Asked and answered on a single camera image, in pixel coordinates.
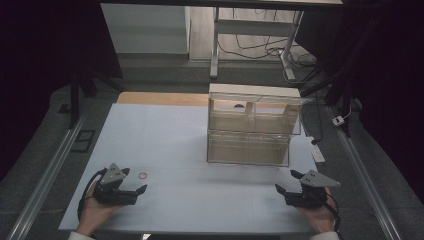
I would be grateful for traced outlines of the white power strip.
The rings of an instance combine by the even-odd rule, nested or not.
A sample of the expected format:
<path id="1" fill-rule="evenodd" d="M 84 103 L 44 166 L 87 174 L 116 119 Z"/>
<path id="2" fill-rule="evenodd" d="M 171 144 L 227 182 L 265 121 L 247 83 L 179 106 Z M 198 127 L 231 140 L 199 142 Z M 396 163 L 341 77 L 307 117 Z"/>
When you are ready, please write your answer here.
<path id="1" fill-rule="evenodd" d="M 315 162 L 318 163 L 318 164 L 324 164 L 325 158 L 324 158 L 321 150 L 318 147 L 318 142 L 311 136 L 307 137 L 307 142 L 309 143 L 310 152 L 311 152 Z"/>

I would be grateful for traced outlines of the person's right hand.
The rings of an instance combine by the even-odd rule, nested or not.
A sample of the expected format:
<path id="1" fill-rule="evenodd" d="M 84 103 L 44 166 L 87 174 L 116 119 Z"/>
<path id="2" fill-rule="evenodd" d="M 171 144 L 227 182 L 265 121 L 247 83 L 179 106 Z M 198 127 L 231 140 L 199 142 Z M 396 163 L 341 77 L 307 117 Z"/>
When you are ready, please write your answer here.
<path id="1" fill-rule="evenodd" d="M 335 231 L 335 217 L 325 206 L 316 209 L 297 207 L 297 210 L 305 215 L 311 227 L 318 234 Z"/>

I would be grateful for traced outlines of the metal floor rail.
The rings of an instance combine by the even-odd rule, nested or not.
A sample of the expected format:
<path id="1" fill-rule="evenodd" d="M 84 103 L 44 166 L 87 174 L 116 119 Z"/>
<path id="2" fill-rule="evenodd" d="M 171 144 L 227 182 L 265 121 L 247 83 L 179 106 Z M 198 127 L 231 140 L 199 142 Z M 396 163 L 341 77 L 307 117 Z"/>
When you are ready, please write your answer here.
<path id="1" fill-rule="evenodd" d="M 88 109 L 89 107 L 84 108 L 73 127 L 66 131 L 63 140 L 60 142 L 59 147 L 49 161 L 49 164 L 44 170 L 41 178 L 38 180 L 34 191 L 30 195 L 12 230 L 6 237 L 6 240 L 25 240 L 27 237 L 71 150 L 73 142 L 76 140 L 77 135 L 87 118 Z"/>
<path id="2" fill-rule="evenodd" d="M 368 205 L 373 210 L 372 216 L 378 221 L 386 240 L 402 240 L 401 234 L 393 221 L 385 202 L 380 196 L 377 187 L 375 186 L 371 176 L 362 162 L 362 158 L 353 144 L 350 137 L 347 137 L 340 126 L 331 126 L 337 132 L 339 141 L 341 142 L 349 162 L 355 172 L 356 179 L 365 194 Z"/>

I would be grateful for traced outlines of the white metal desk frame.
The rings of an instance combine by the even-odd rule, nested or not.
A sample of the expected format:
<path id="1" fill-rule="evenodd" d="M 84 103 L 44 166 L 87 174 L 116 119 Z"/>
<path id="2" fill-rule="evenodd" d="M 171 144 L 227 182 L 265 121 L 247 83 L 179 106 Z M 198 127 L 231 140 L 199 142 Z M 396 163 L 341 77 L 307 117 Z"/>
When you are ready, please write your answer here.
<path id="1" fill-rule="evenodd" d="M 300 26 L 303 11 L 294 11 L 291 22 L 278 21 L 259 21 L 225 19 L 220 17 L 220 8 L 213 10 L 213 46 L 211 54 L 210 78 L 216 79 L 218 76 L 218 55 L 219 55 L 219 36 L 220 35 L 245 35 L 245 36 L 269 36 L 283 37 L 286 45 L 278 51 L 283 69 L 283 76 L 288 80 L 294 80 L 295 75 L 289 62 L 290 50 L 293 46 L 298 27 Z"/>

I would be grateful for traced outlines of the black metal stand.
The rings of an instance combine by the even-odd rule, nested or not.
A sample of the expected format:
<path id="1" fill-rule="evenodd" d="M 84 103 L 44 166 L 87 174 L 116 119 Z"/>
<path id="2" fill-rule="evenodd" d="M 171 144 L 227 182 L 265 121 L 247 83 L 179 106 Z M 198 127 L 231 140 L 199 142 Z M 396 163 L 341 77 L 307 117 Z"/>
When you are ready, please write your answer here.
<path id="1" fill-rule="evenodd" d="M 70 114 L 69 129 L 73 129 L 80 119 L 80 92 L 86 97 L 94 98 L 98 93 L 98 89 L 94 83 L 94 80 L 97 79 L 119 93 L 122 93 L 126 89 L 115 82 L 115 79 L 122 78 L 123 74 L 120 67 L 117 67 L 111 73 L 95 69 L 92 66 L 79 67 L 70 76 L 70 107 L 65 110 L 66 113 Z"/>

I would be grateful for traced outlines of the person's left hand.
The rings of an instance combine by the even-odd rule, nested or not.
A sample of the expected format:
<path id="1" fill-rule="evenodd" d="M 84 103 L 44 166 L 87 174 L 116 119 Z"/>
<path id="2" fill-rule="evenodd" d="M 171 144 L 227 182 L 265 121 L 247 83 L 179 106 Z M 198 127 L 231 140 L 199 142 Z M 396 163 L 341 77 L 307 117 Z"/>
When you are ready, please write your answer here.
<path id="1" fill-rule="evenodd" d="M 109 206 L 99 203 L 93 192 L 96 182 L 94 182 L 83 198 L 83 208 L 76 232 L 86 237 L 91 237 L 97 228 L 103 225 L 112 213 L 121 208 L 120 205 Z"/>

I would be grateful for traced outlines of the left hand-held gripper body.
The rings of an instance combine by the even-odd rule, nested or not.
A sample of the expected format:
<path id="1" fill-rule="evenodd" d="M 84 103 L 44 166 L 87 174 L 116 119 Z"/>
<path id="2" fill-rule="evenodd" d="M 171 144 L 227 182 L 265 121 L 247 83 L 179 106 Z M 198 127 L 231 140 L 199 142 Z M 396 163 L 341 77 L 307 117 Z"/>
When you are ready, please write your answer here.
<path id="1" fill-rule="evenodd" d="M 93 197 L 105 205 L 134 205 L 137 198 L 129 196 L 129 190 L 120 190 L 125 179 L 121 169 L 112 163 L 95 185 Z"/>

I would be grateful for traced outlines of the person's left white sleeve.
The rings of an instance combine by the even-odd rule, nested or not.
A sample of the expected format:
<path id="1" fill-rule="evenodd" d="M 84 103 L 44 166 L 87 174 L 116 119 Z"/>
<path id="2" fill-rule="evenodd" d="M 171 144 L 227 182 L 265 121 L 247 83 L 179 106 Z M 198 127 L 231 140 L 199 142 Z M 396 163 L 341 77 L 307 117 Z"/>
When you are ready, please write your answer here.
<path id="1" fill-rule="evenodd" d="M 82 235 L 77 232 L 71 232 L 68 237 L 68 240 L 96 240 L 96 239 Z"/>

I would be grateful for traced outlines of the dark curtain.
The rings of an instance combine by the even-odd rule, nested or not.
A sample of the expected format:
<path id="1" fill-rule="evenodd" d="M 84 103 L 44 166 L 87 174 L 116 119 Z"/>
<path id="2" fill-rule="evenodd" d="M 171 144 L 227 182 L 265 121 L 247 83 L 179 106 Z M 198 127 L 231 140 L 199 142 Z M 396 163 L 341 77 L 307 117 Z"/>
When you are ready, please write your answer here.
<path id="1" fill-rule="evenodd" d="M 372 17 L 379 21 L 352 69 L 360 120 L 424 203 L 424 0 L 343 0 L 351 12 L 303 14 L 296 41 L 327 74 L 348 59 Z"/>
<path id="2" fill-rule="evenodd" d="M 105 0 L 0 0 L 0 181 L 75 75 L 122 76 Z"/>

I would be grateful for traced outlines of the person's right white sleeve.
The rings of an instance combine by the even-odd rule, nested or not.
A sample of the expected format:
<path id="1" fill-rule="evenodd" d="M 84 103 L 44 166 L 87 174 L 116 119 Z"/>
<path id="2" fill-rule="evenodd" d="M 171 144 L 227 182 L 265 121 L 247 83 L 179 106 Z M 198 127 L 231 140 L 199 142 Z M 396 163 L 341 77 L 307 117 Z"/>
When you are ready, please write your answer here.
<path id="1" fill-rule="evenodd" d="M 312 236 L 309 240 L 340 240 L 339 235 L 334 231 L 323 232 Z"/>

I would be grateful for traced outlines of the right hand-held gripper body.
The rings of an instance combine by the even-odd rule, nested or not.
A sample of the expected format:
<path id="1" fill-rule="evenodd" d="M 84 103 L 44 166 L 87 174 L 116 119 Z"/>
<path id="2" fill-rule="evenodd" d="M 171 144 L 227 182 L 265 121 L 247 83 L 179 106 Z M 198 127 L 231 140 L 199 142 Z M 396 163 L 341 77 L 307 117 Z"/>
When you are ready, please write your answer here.
<path id="1" fill-rule="evenodd" d="M 301 191 L 288 192 L 286 204 L 306 209 L 320 208 L 327 202 L 326 187 L 340 187 L 341 183 L 316 170 L 310 170 L 299 180 Z"/>

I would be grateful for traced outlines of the white table mat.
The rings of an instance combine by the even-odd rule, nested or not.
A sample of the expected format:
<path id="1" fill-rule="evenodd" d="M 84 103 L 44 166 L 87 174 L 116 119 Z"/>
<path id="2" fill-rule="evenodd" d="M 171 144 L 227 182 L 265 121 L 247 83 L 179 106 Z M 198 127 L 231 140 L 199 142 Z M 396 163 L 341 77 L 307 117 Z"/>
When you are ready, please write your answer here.
<path id="1" fill-rule="evenodd" d="M 274 184 L 300 189 L 290 170 L 315 163 L 307 138 L 294 137 L 289 167 L 214 164 L 206 159 L 204 107 L 115 104 L 60 224 L 73 230 L 76 209 L 92 175 L 112 163 L 130 168 L 122 186 L 147 184 L 133 206 L 116 211 L 105 229 L 131 233 L 270 234 L 306 233 L 310 226 L 286 205 Z"/>

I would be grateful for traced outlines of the clear acrylic drawer cabinet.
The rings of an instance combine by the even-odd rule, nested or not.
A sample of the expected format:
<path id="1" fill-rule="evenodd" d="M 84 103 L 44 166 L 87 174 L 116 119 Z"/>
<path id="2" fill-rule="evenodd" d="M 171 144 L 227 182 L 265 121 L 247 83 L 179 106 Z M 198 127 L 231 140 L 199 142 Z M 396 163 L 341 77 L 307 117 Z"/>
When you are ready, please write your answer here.
<path id="1" fill-rule="evenodd" d="M 296 88 L 210 85 L 207 161 L 287 167 L 301 107 Z"/>

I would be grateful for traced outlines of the person's white sleeve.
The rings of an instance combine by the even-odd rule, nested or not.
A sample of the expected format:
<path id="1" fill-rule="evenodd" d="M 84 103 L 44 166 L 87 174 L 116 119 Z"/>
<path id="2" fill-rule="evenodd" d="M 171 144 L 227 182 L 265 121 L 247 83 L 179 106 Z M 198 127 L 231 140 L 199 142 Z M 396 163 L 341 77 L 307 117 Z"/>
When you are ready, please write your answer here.
<path id="1" fill-rule="evenodd" d="M 339 235 L 334 231 L 323 232 L 312 236 L 309 240 L 340 240 Z"/>
<path id="2" fill-rule="evenodd" d="M 96 239 L 82 235 L 77 232 L 71 232 L 68 237 L 68 240 L 96 240 Z"/>

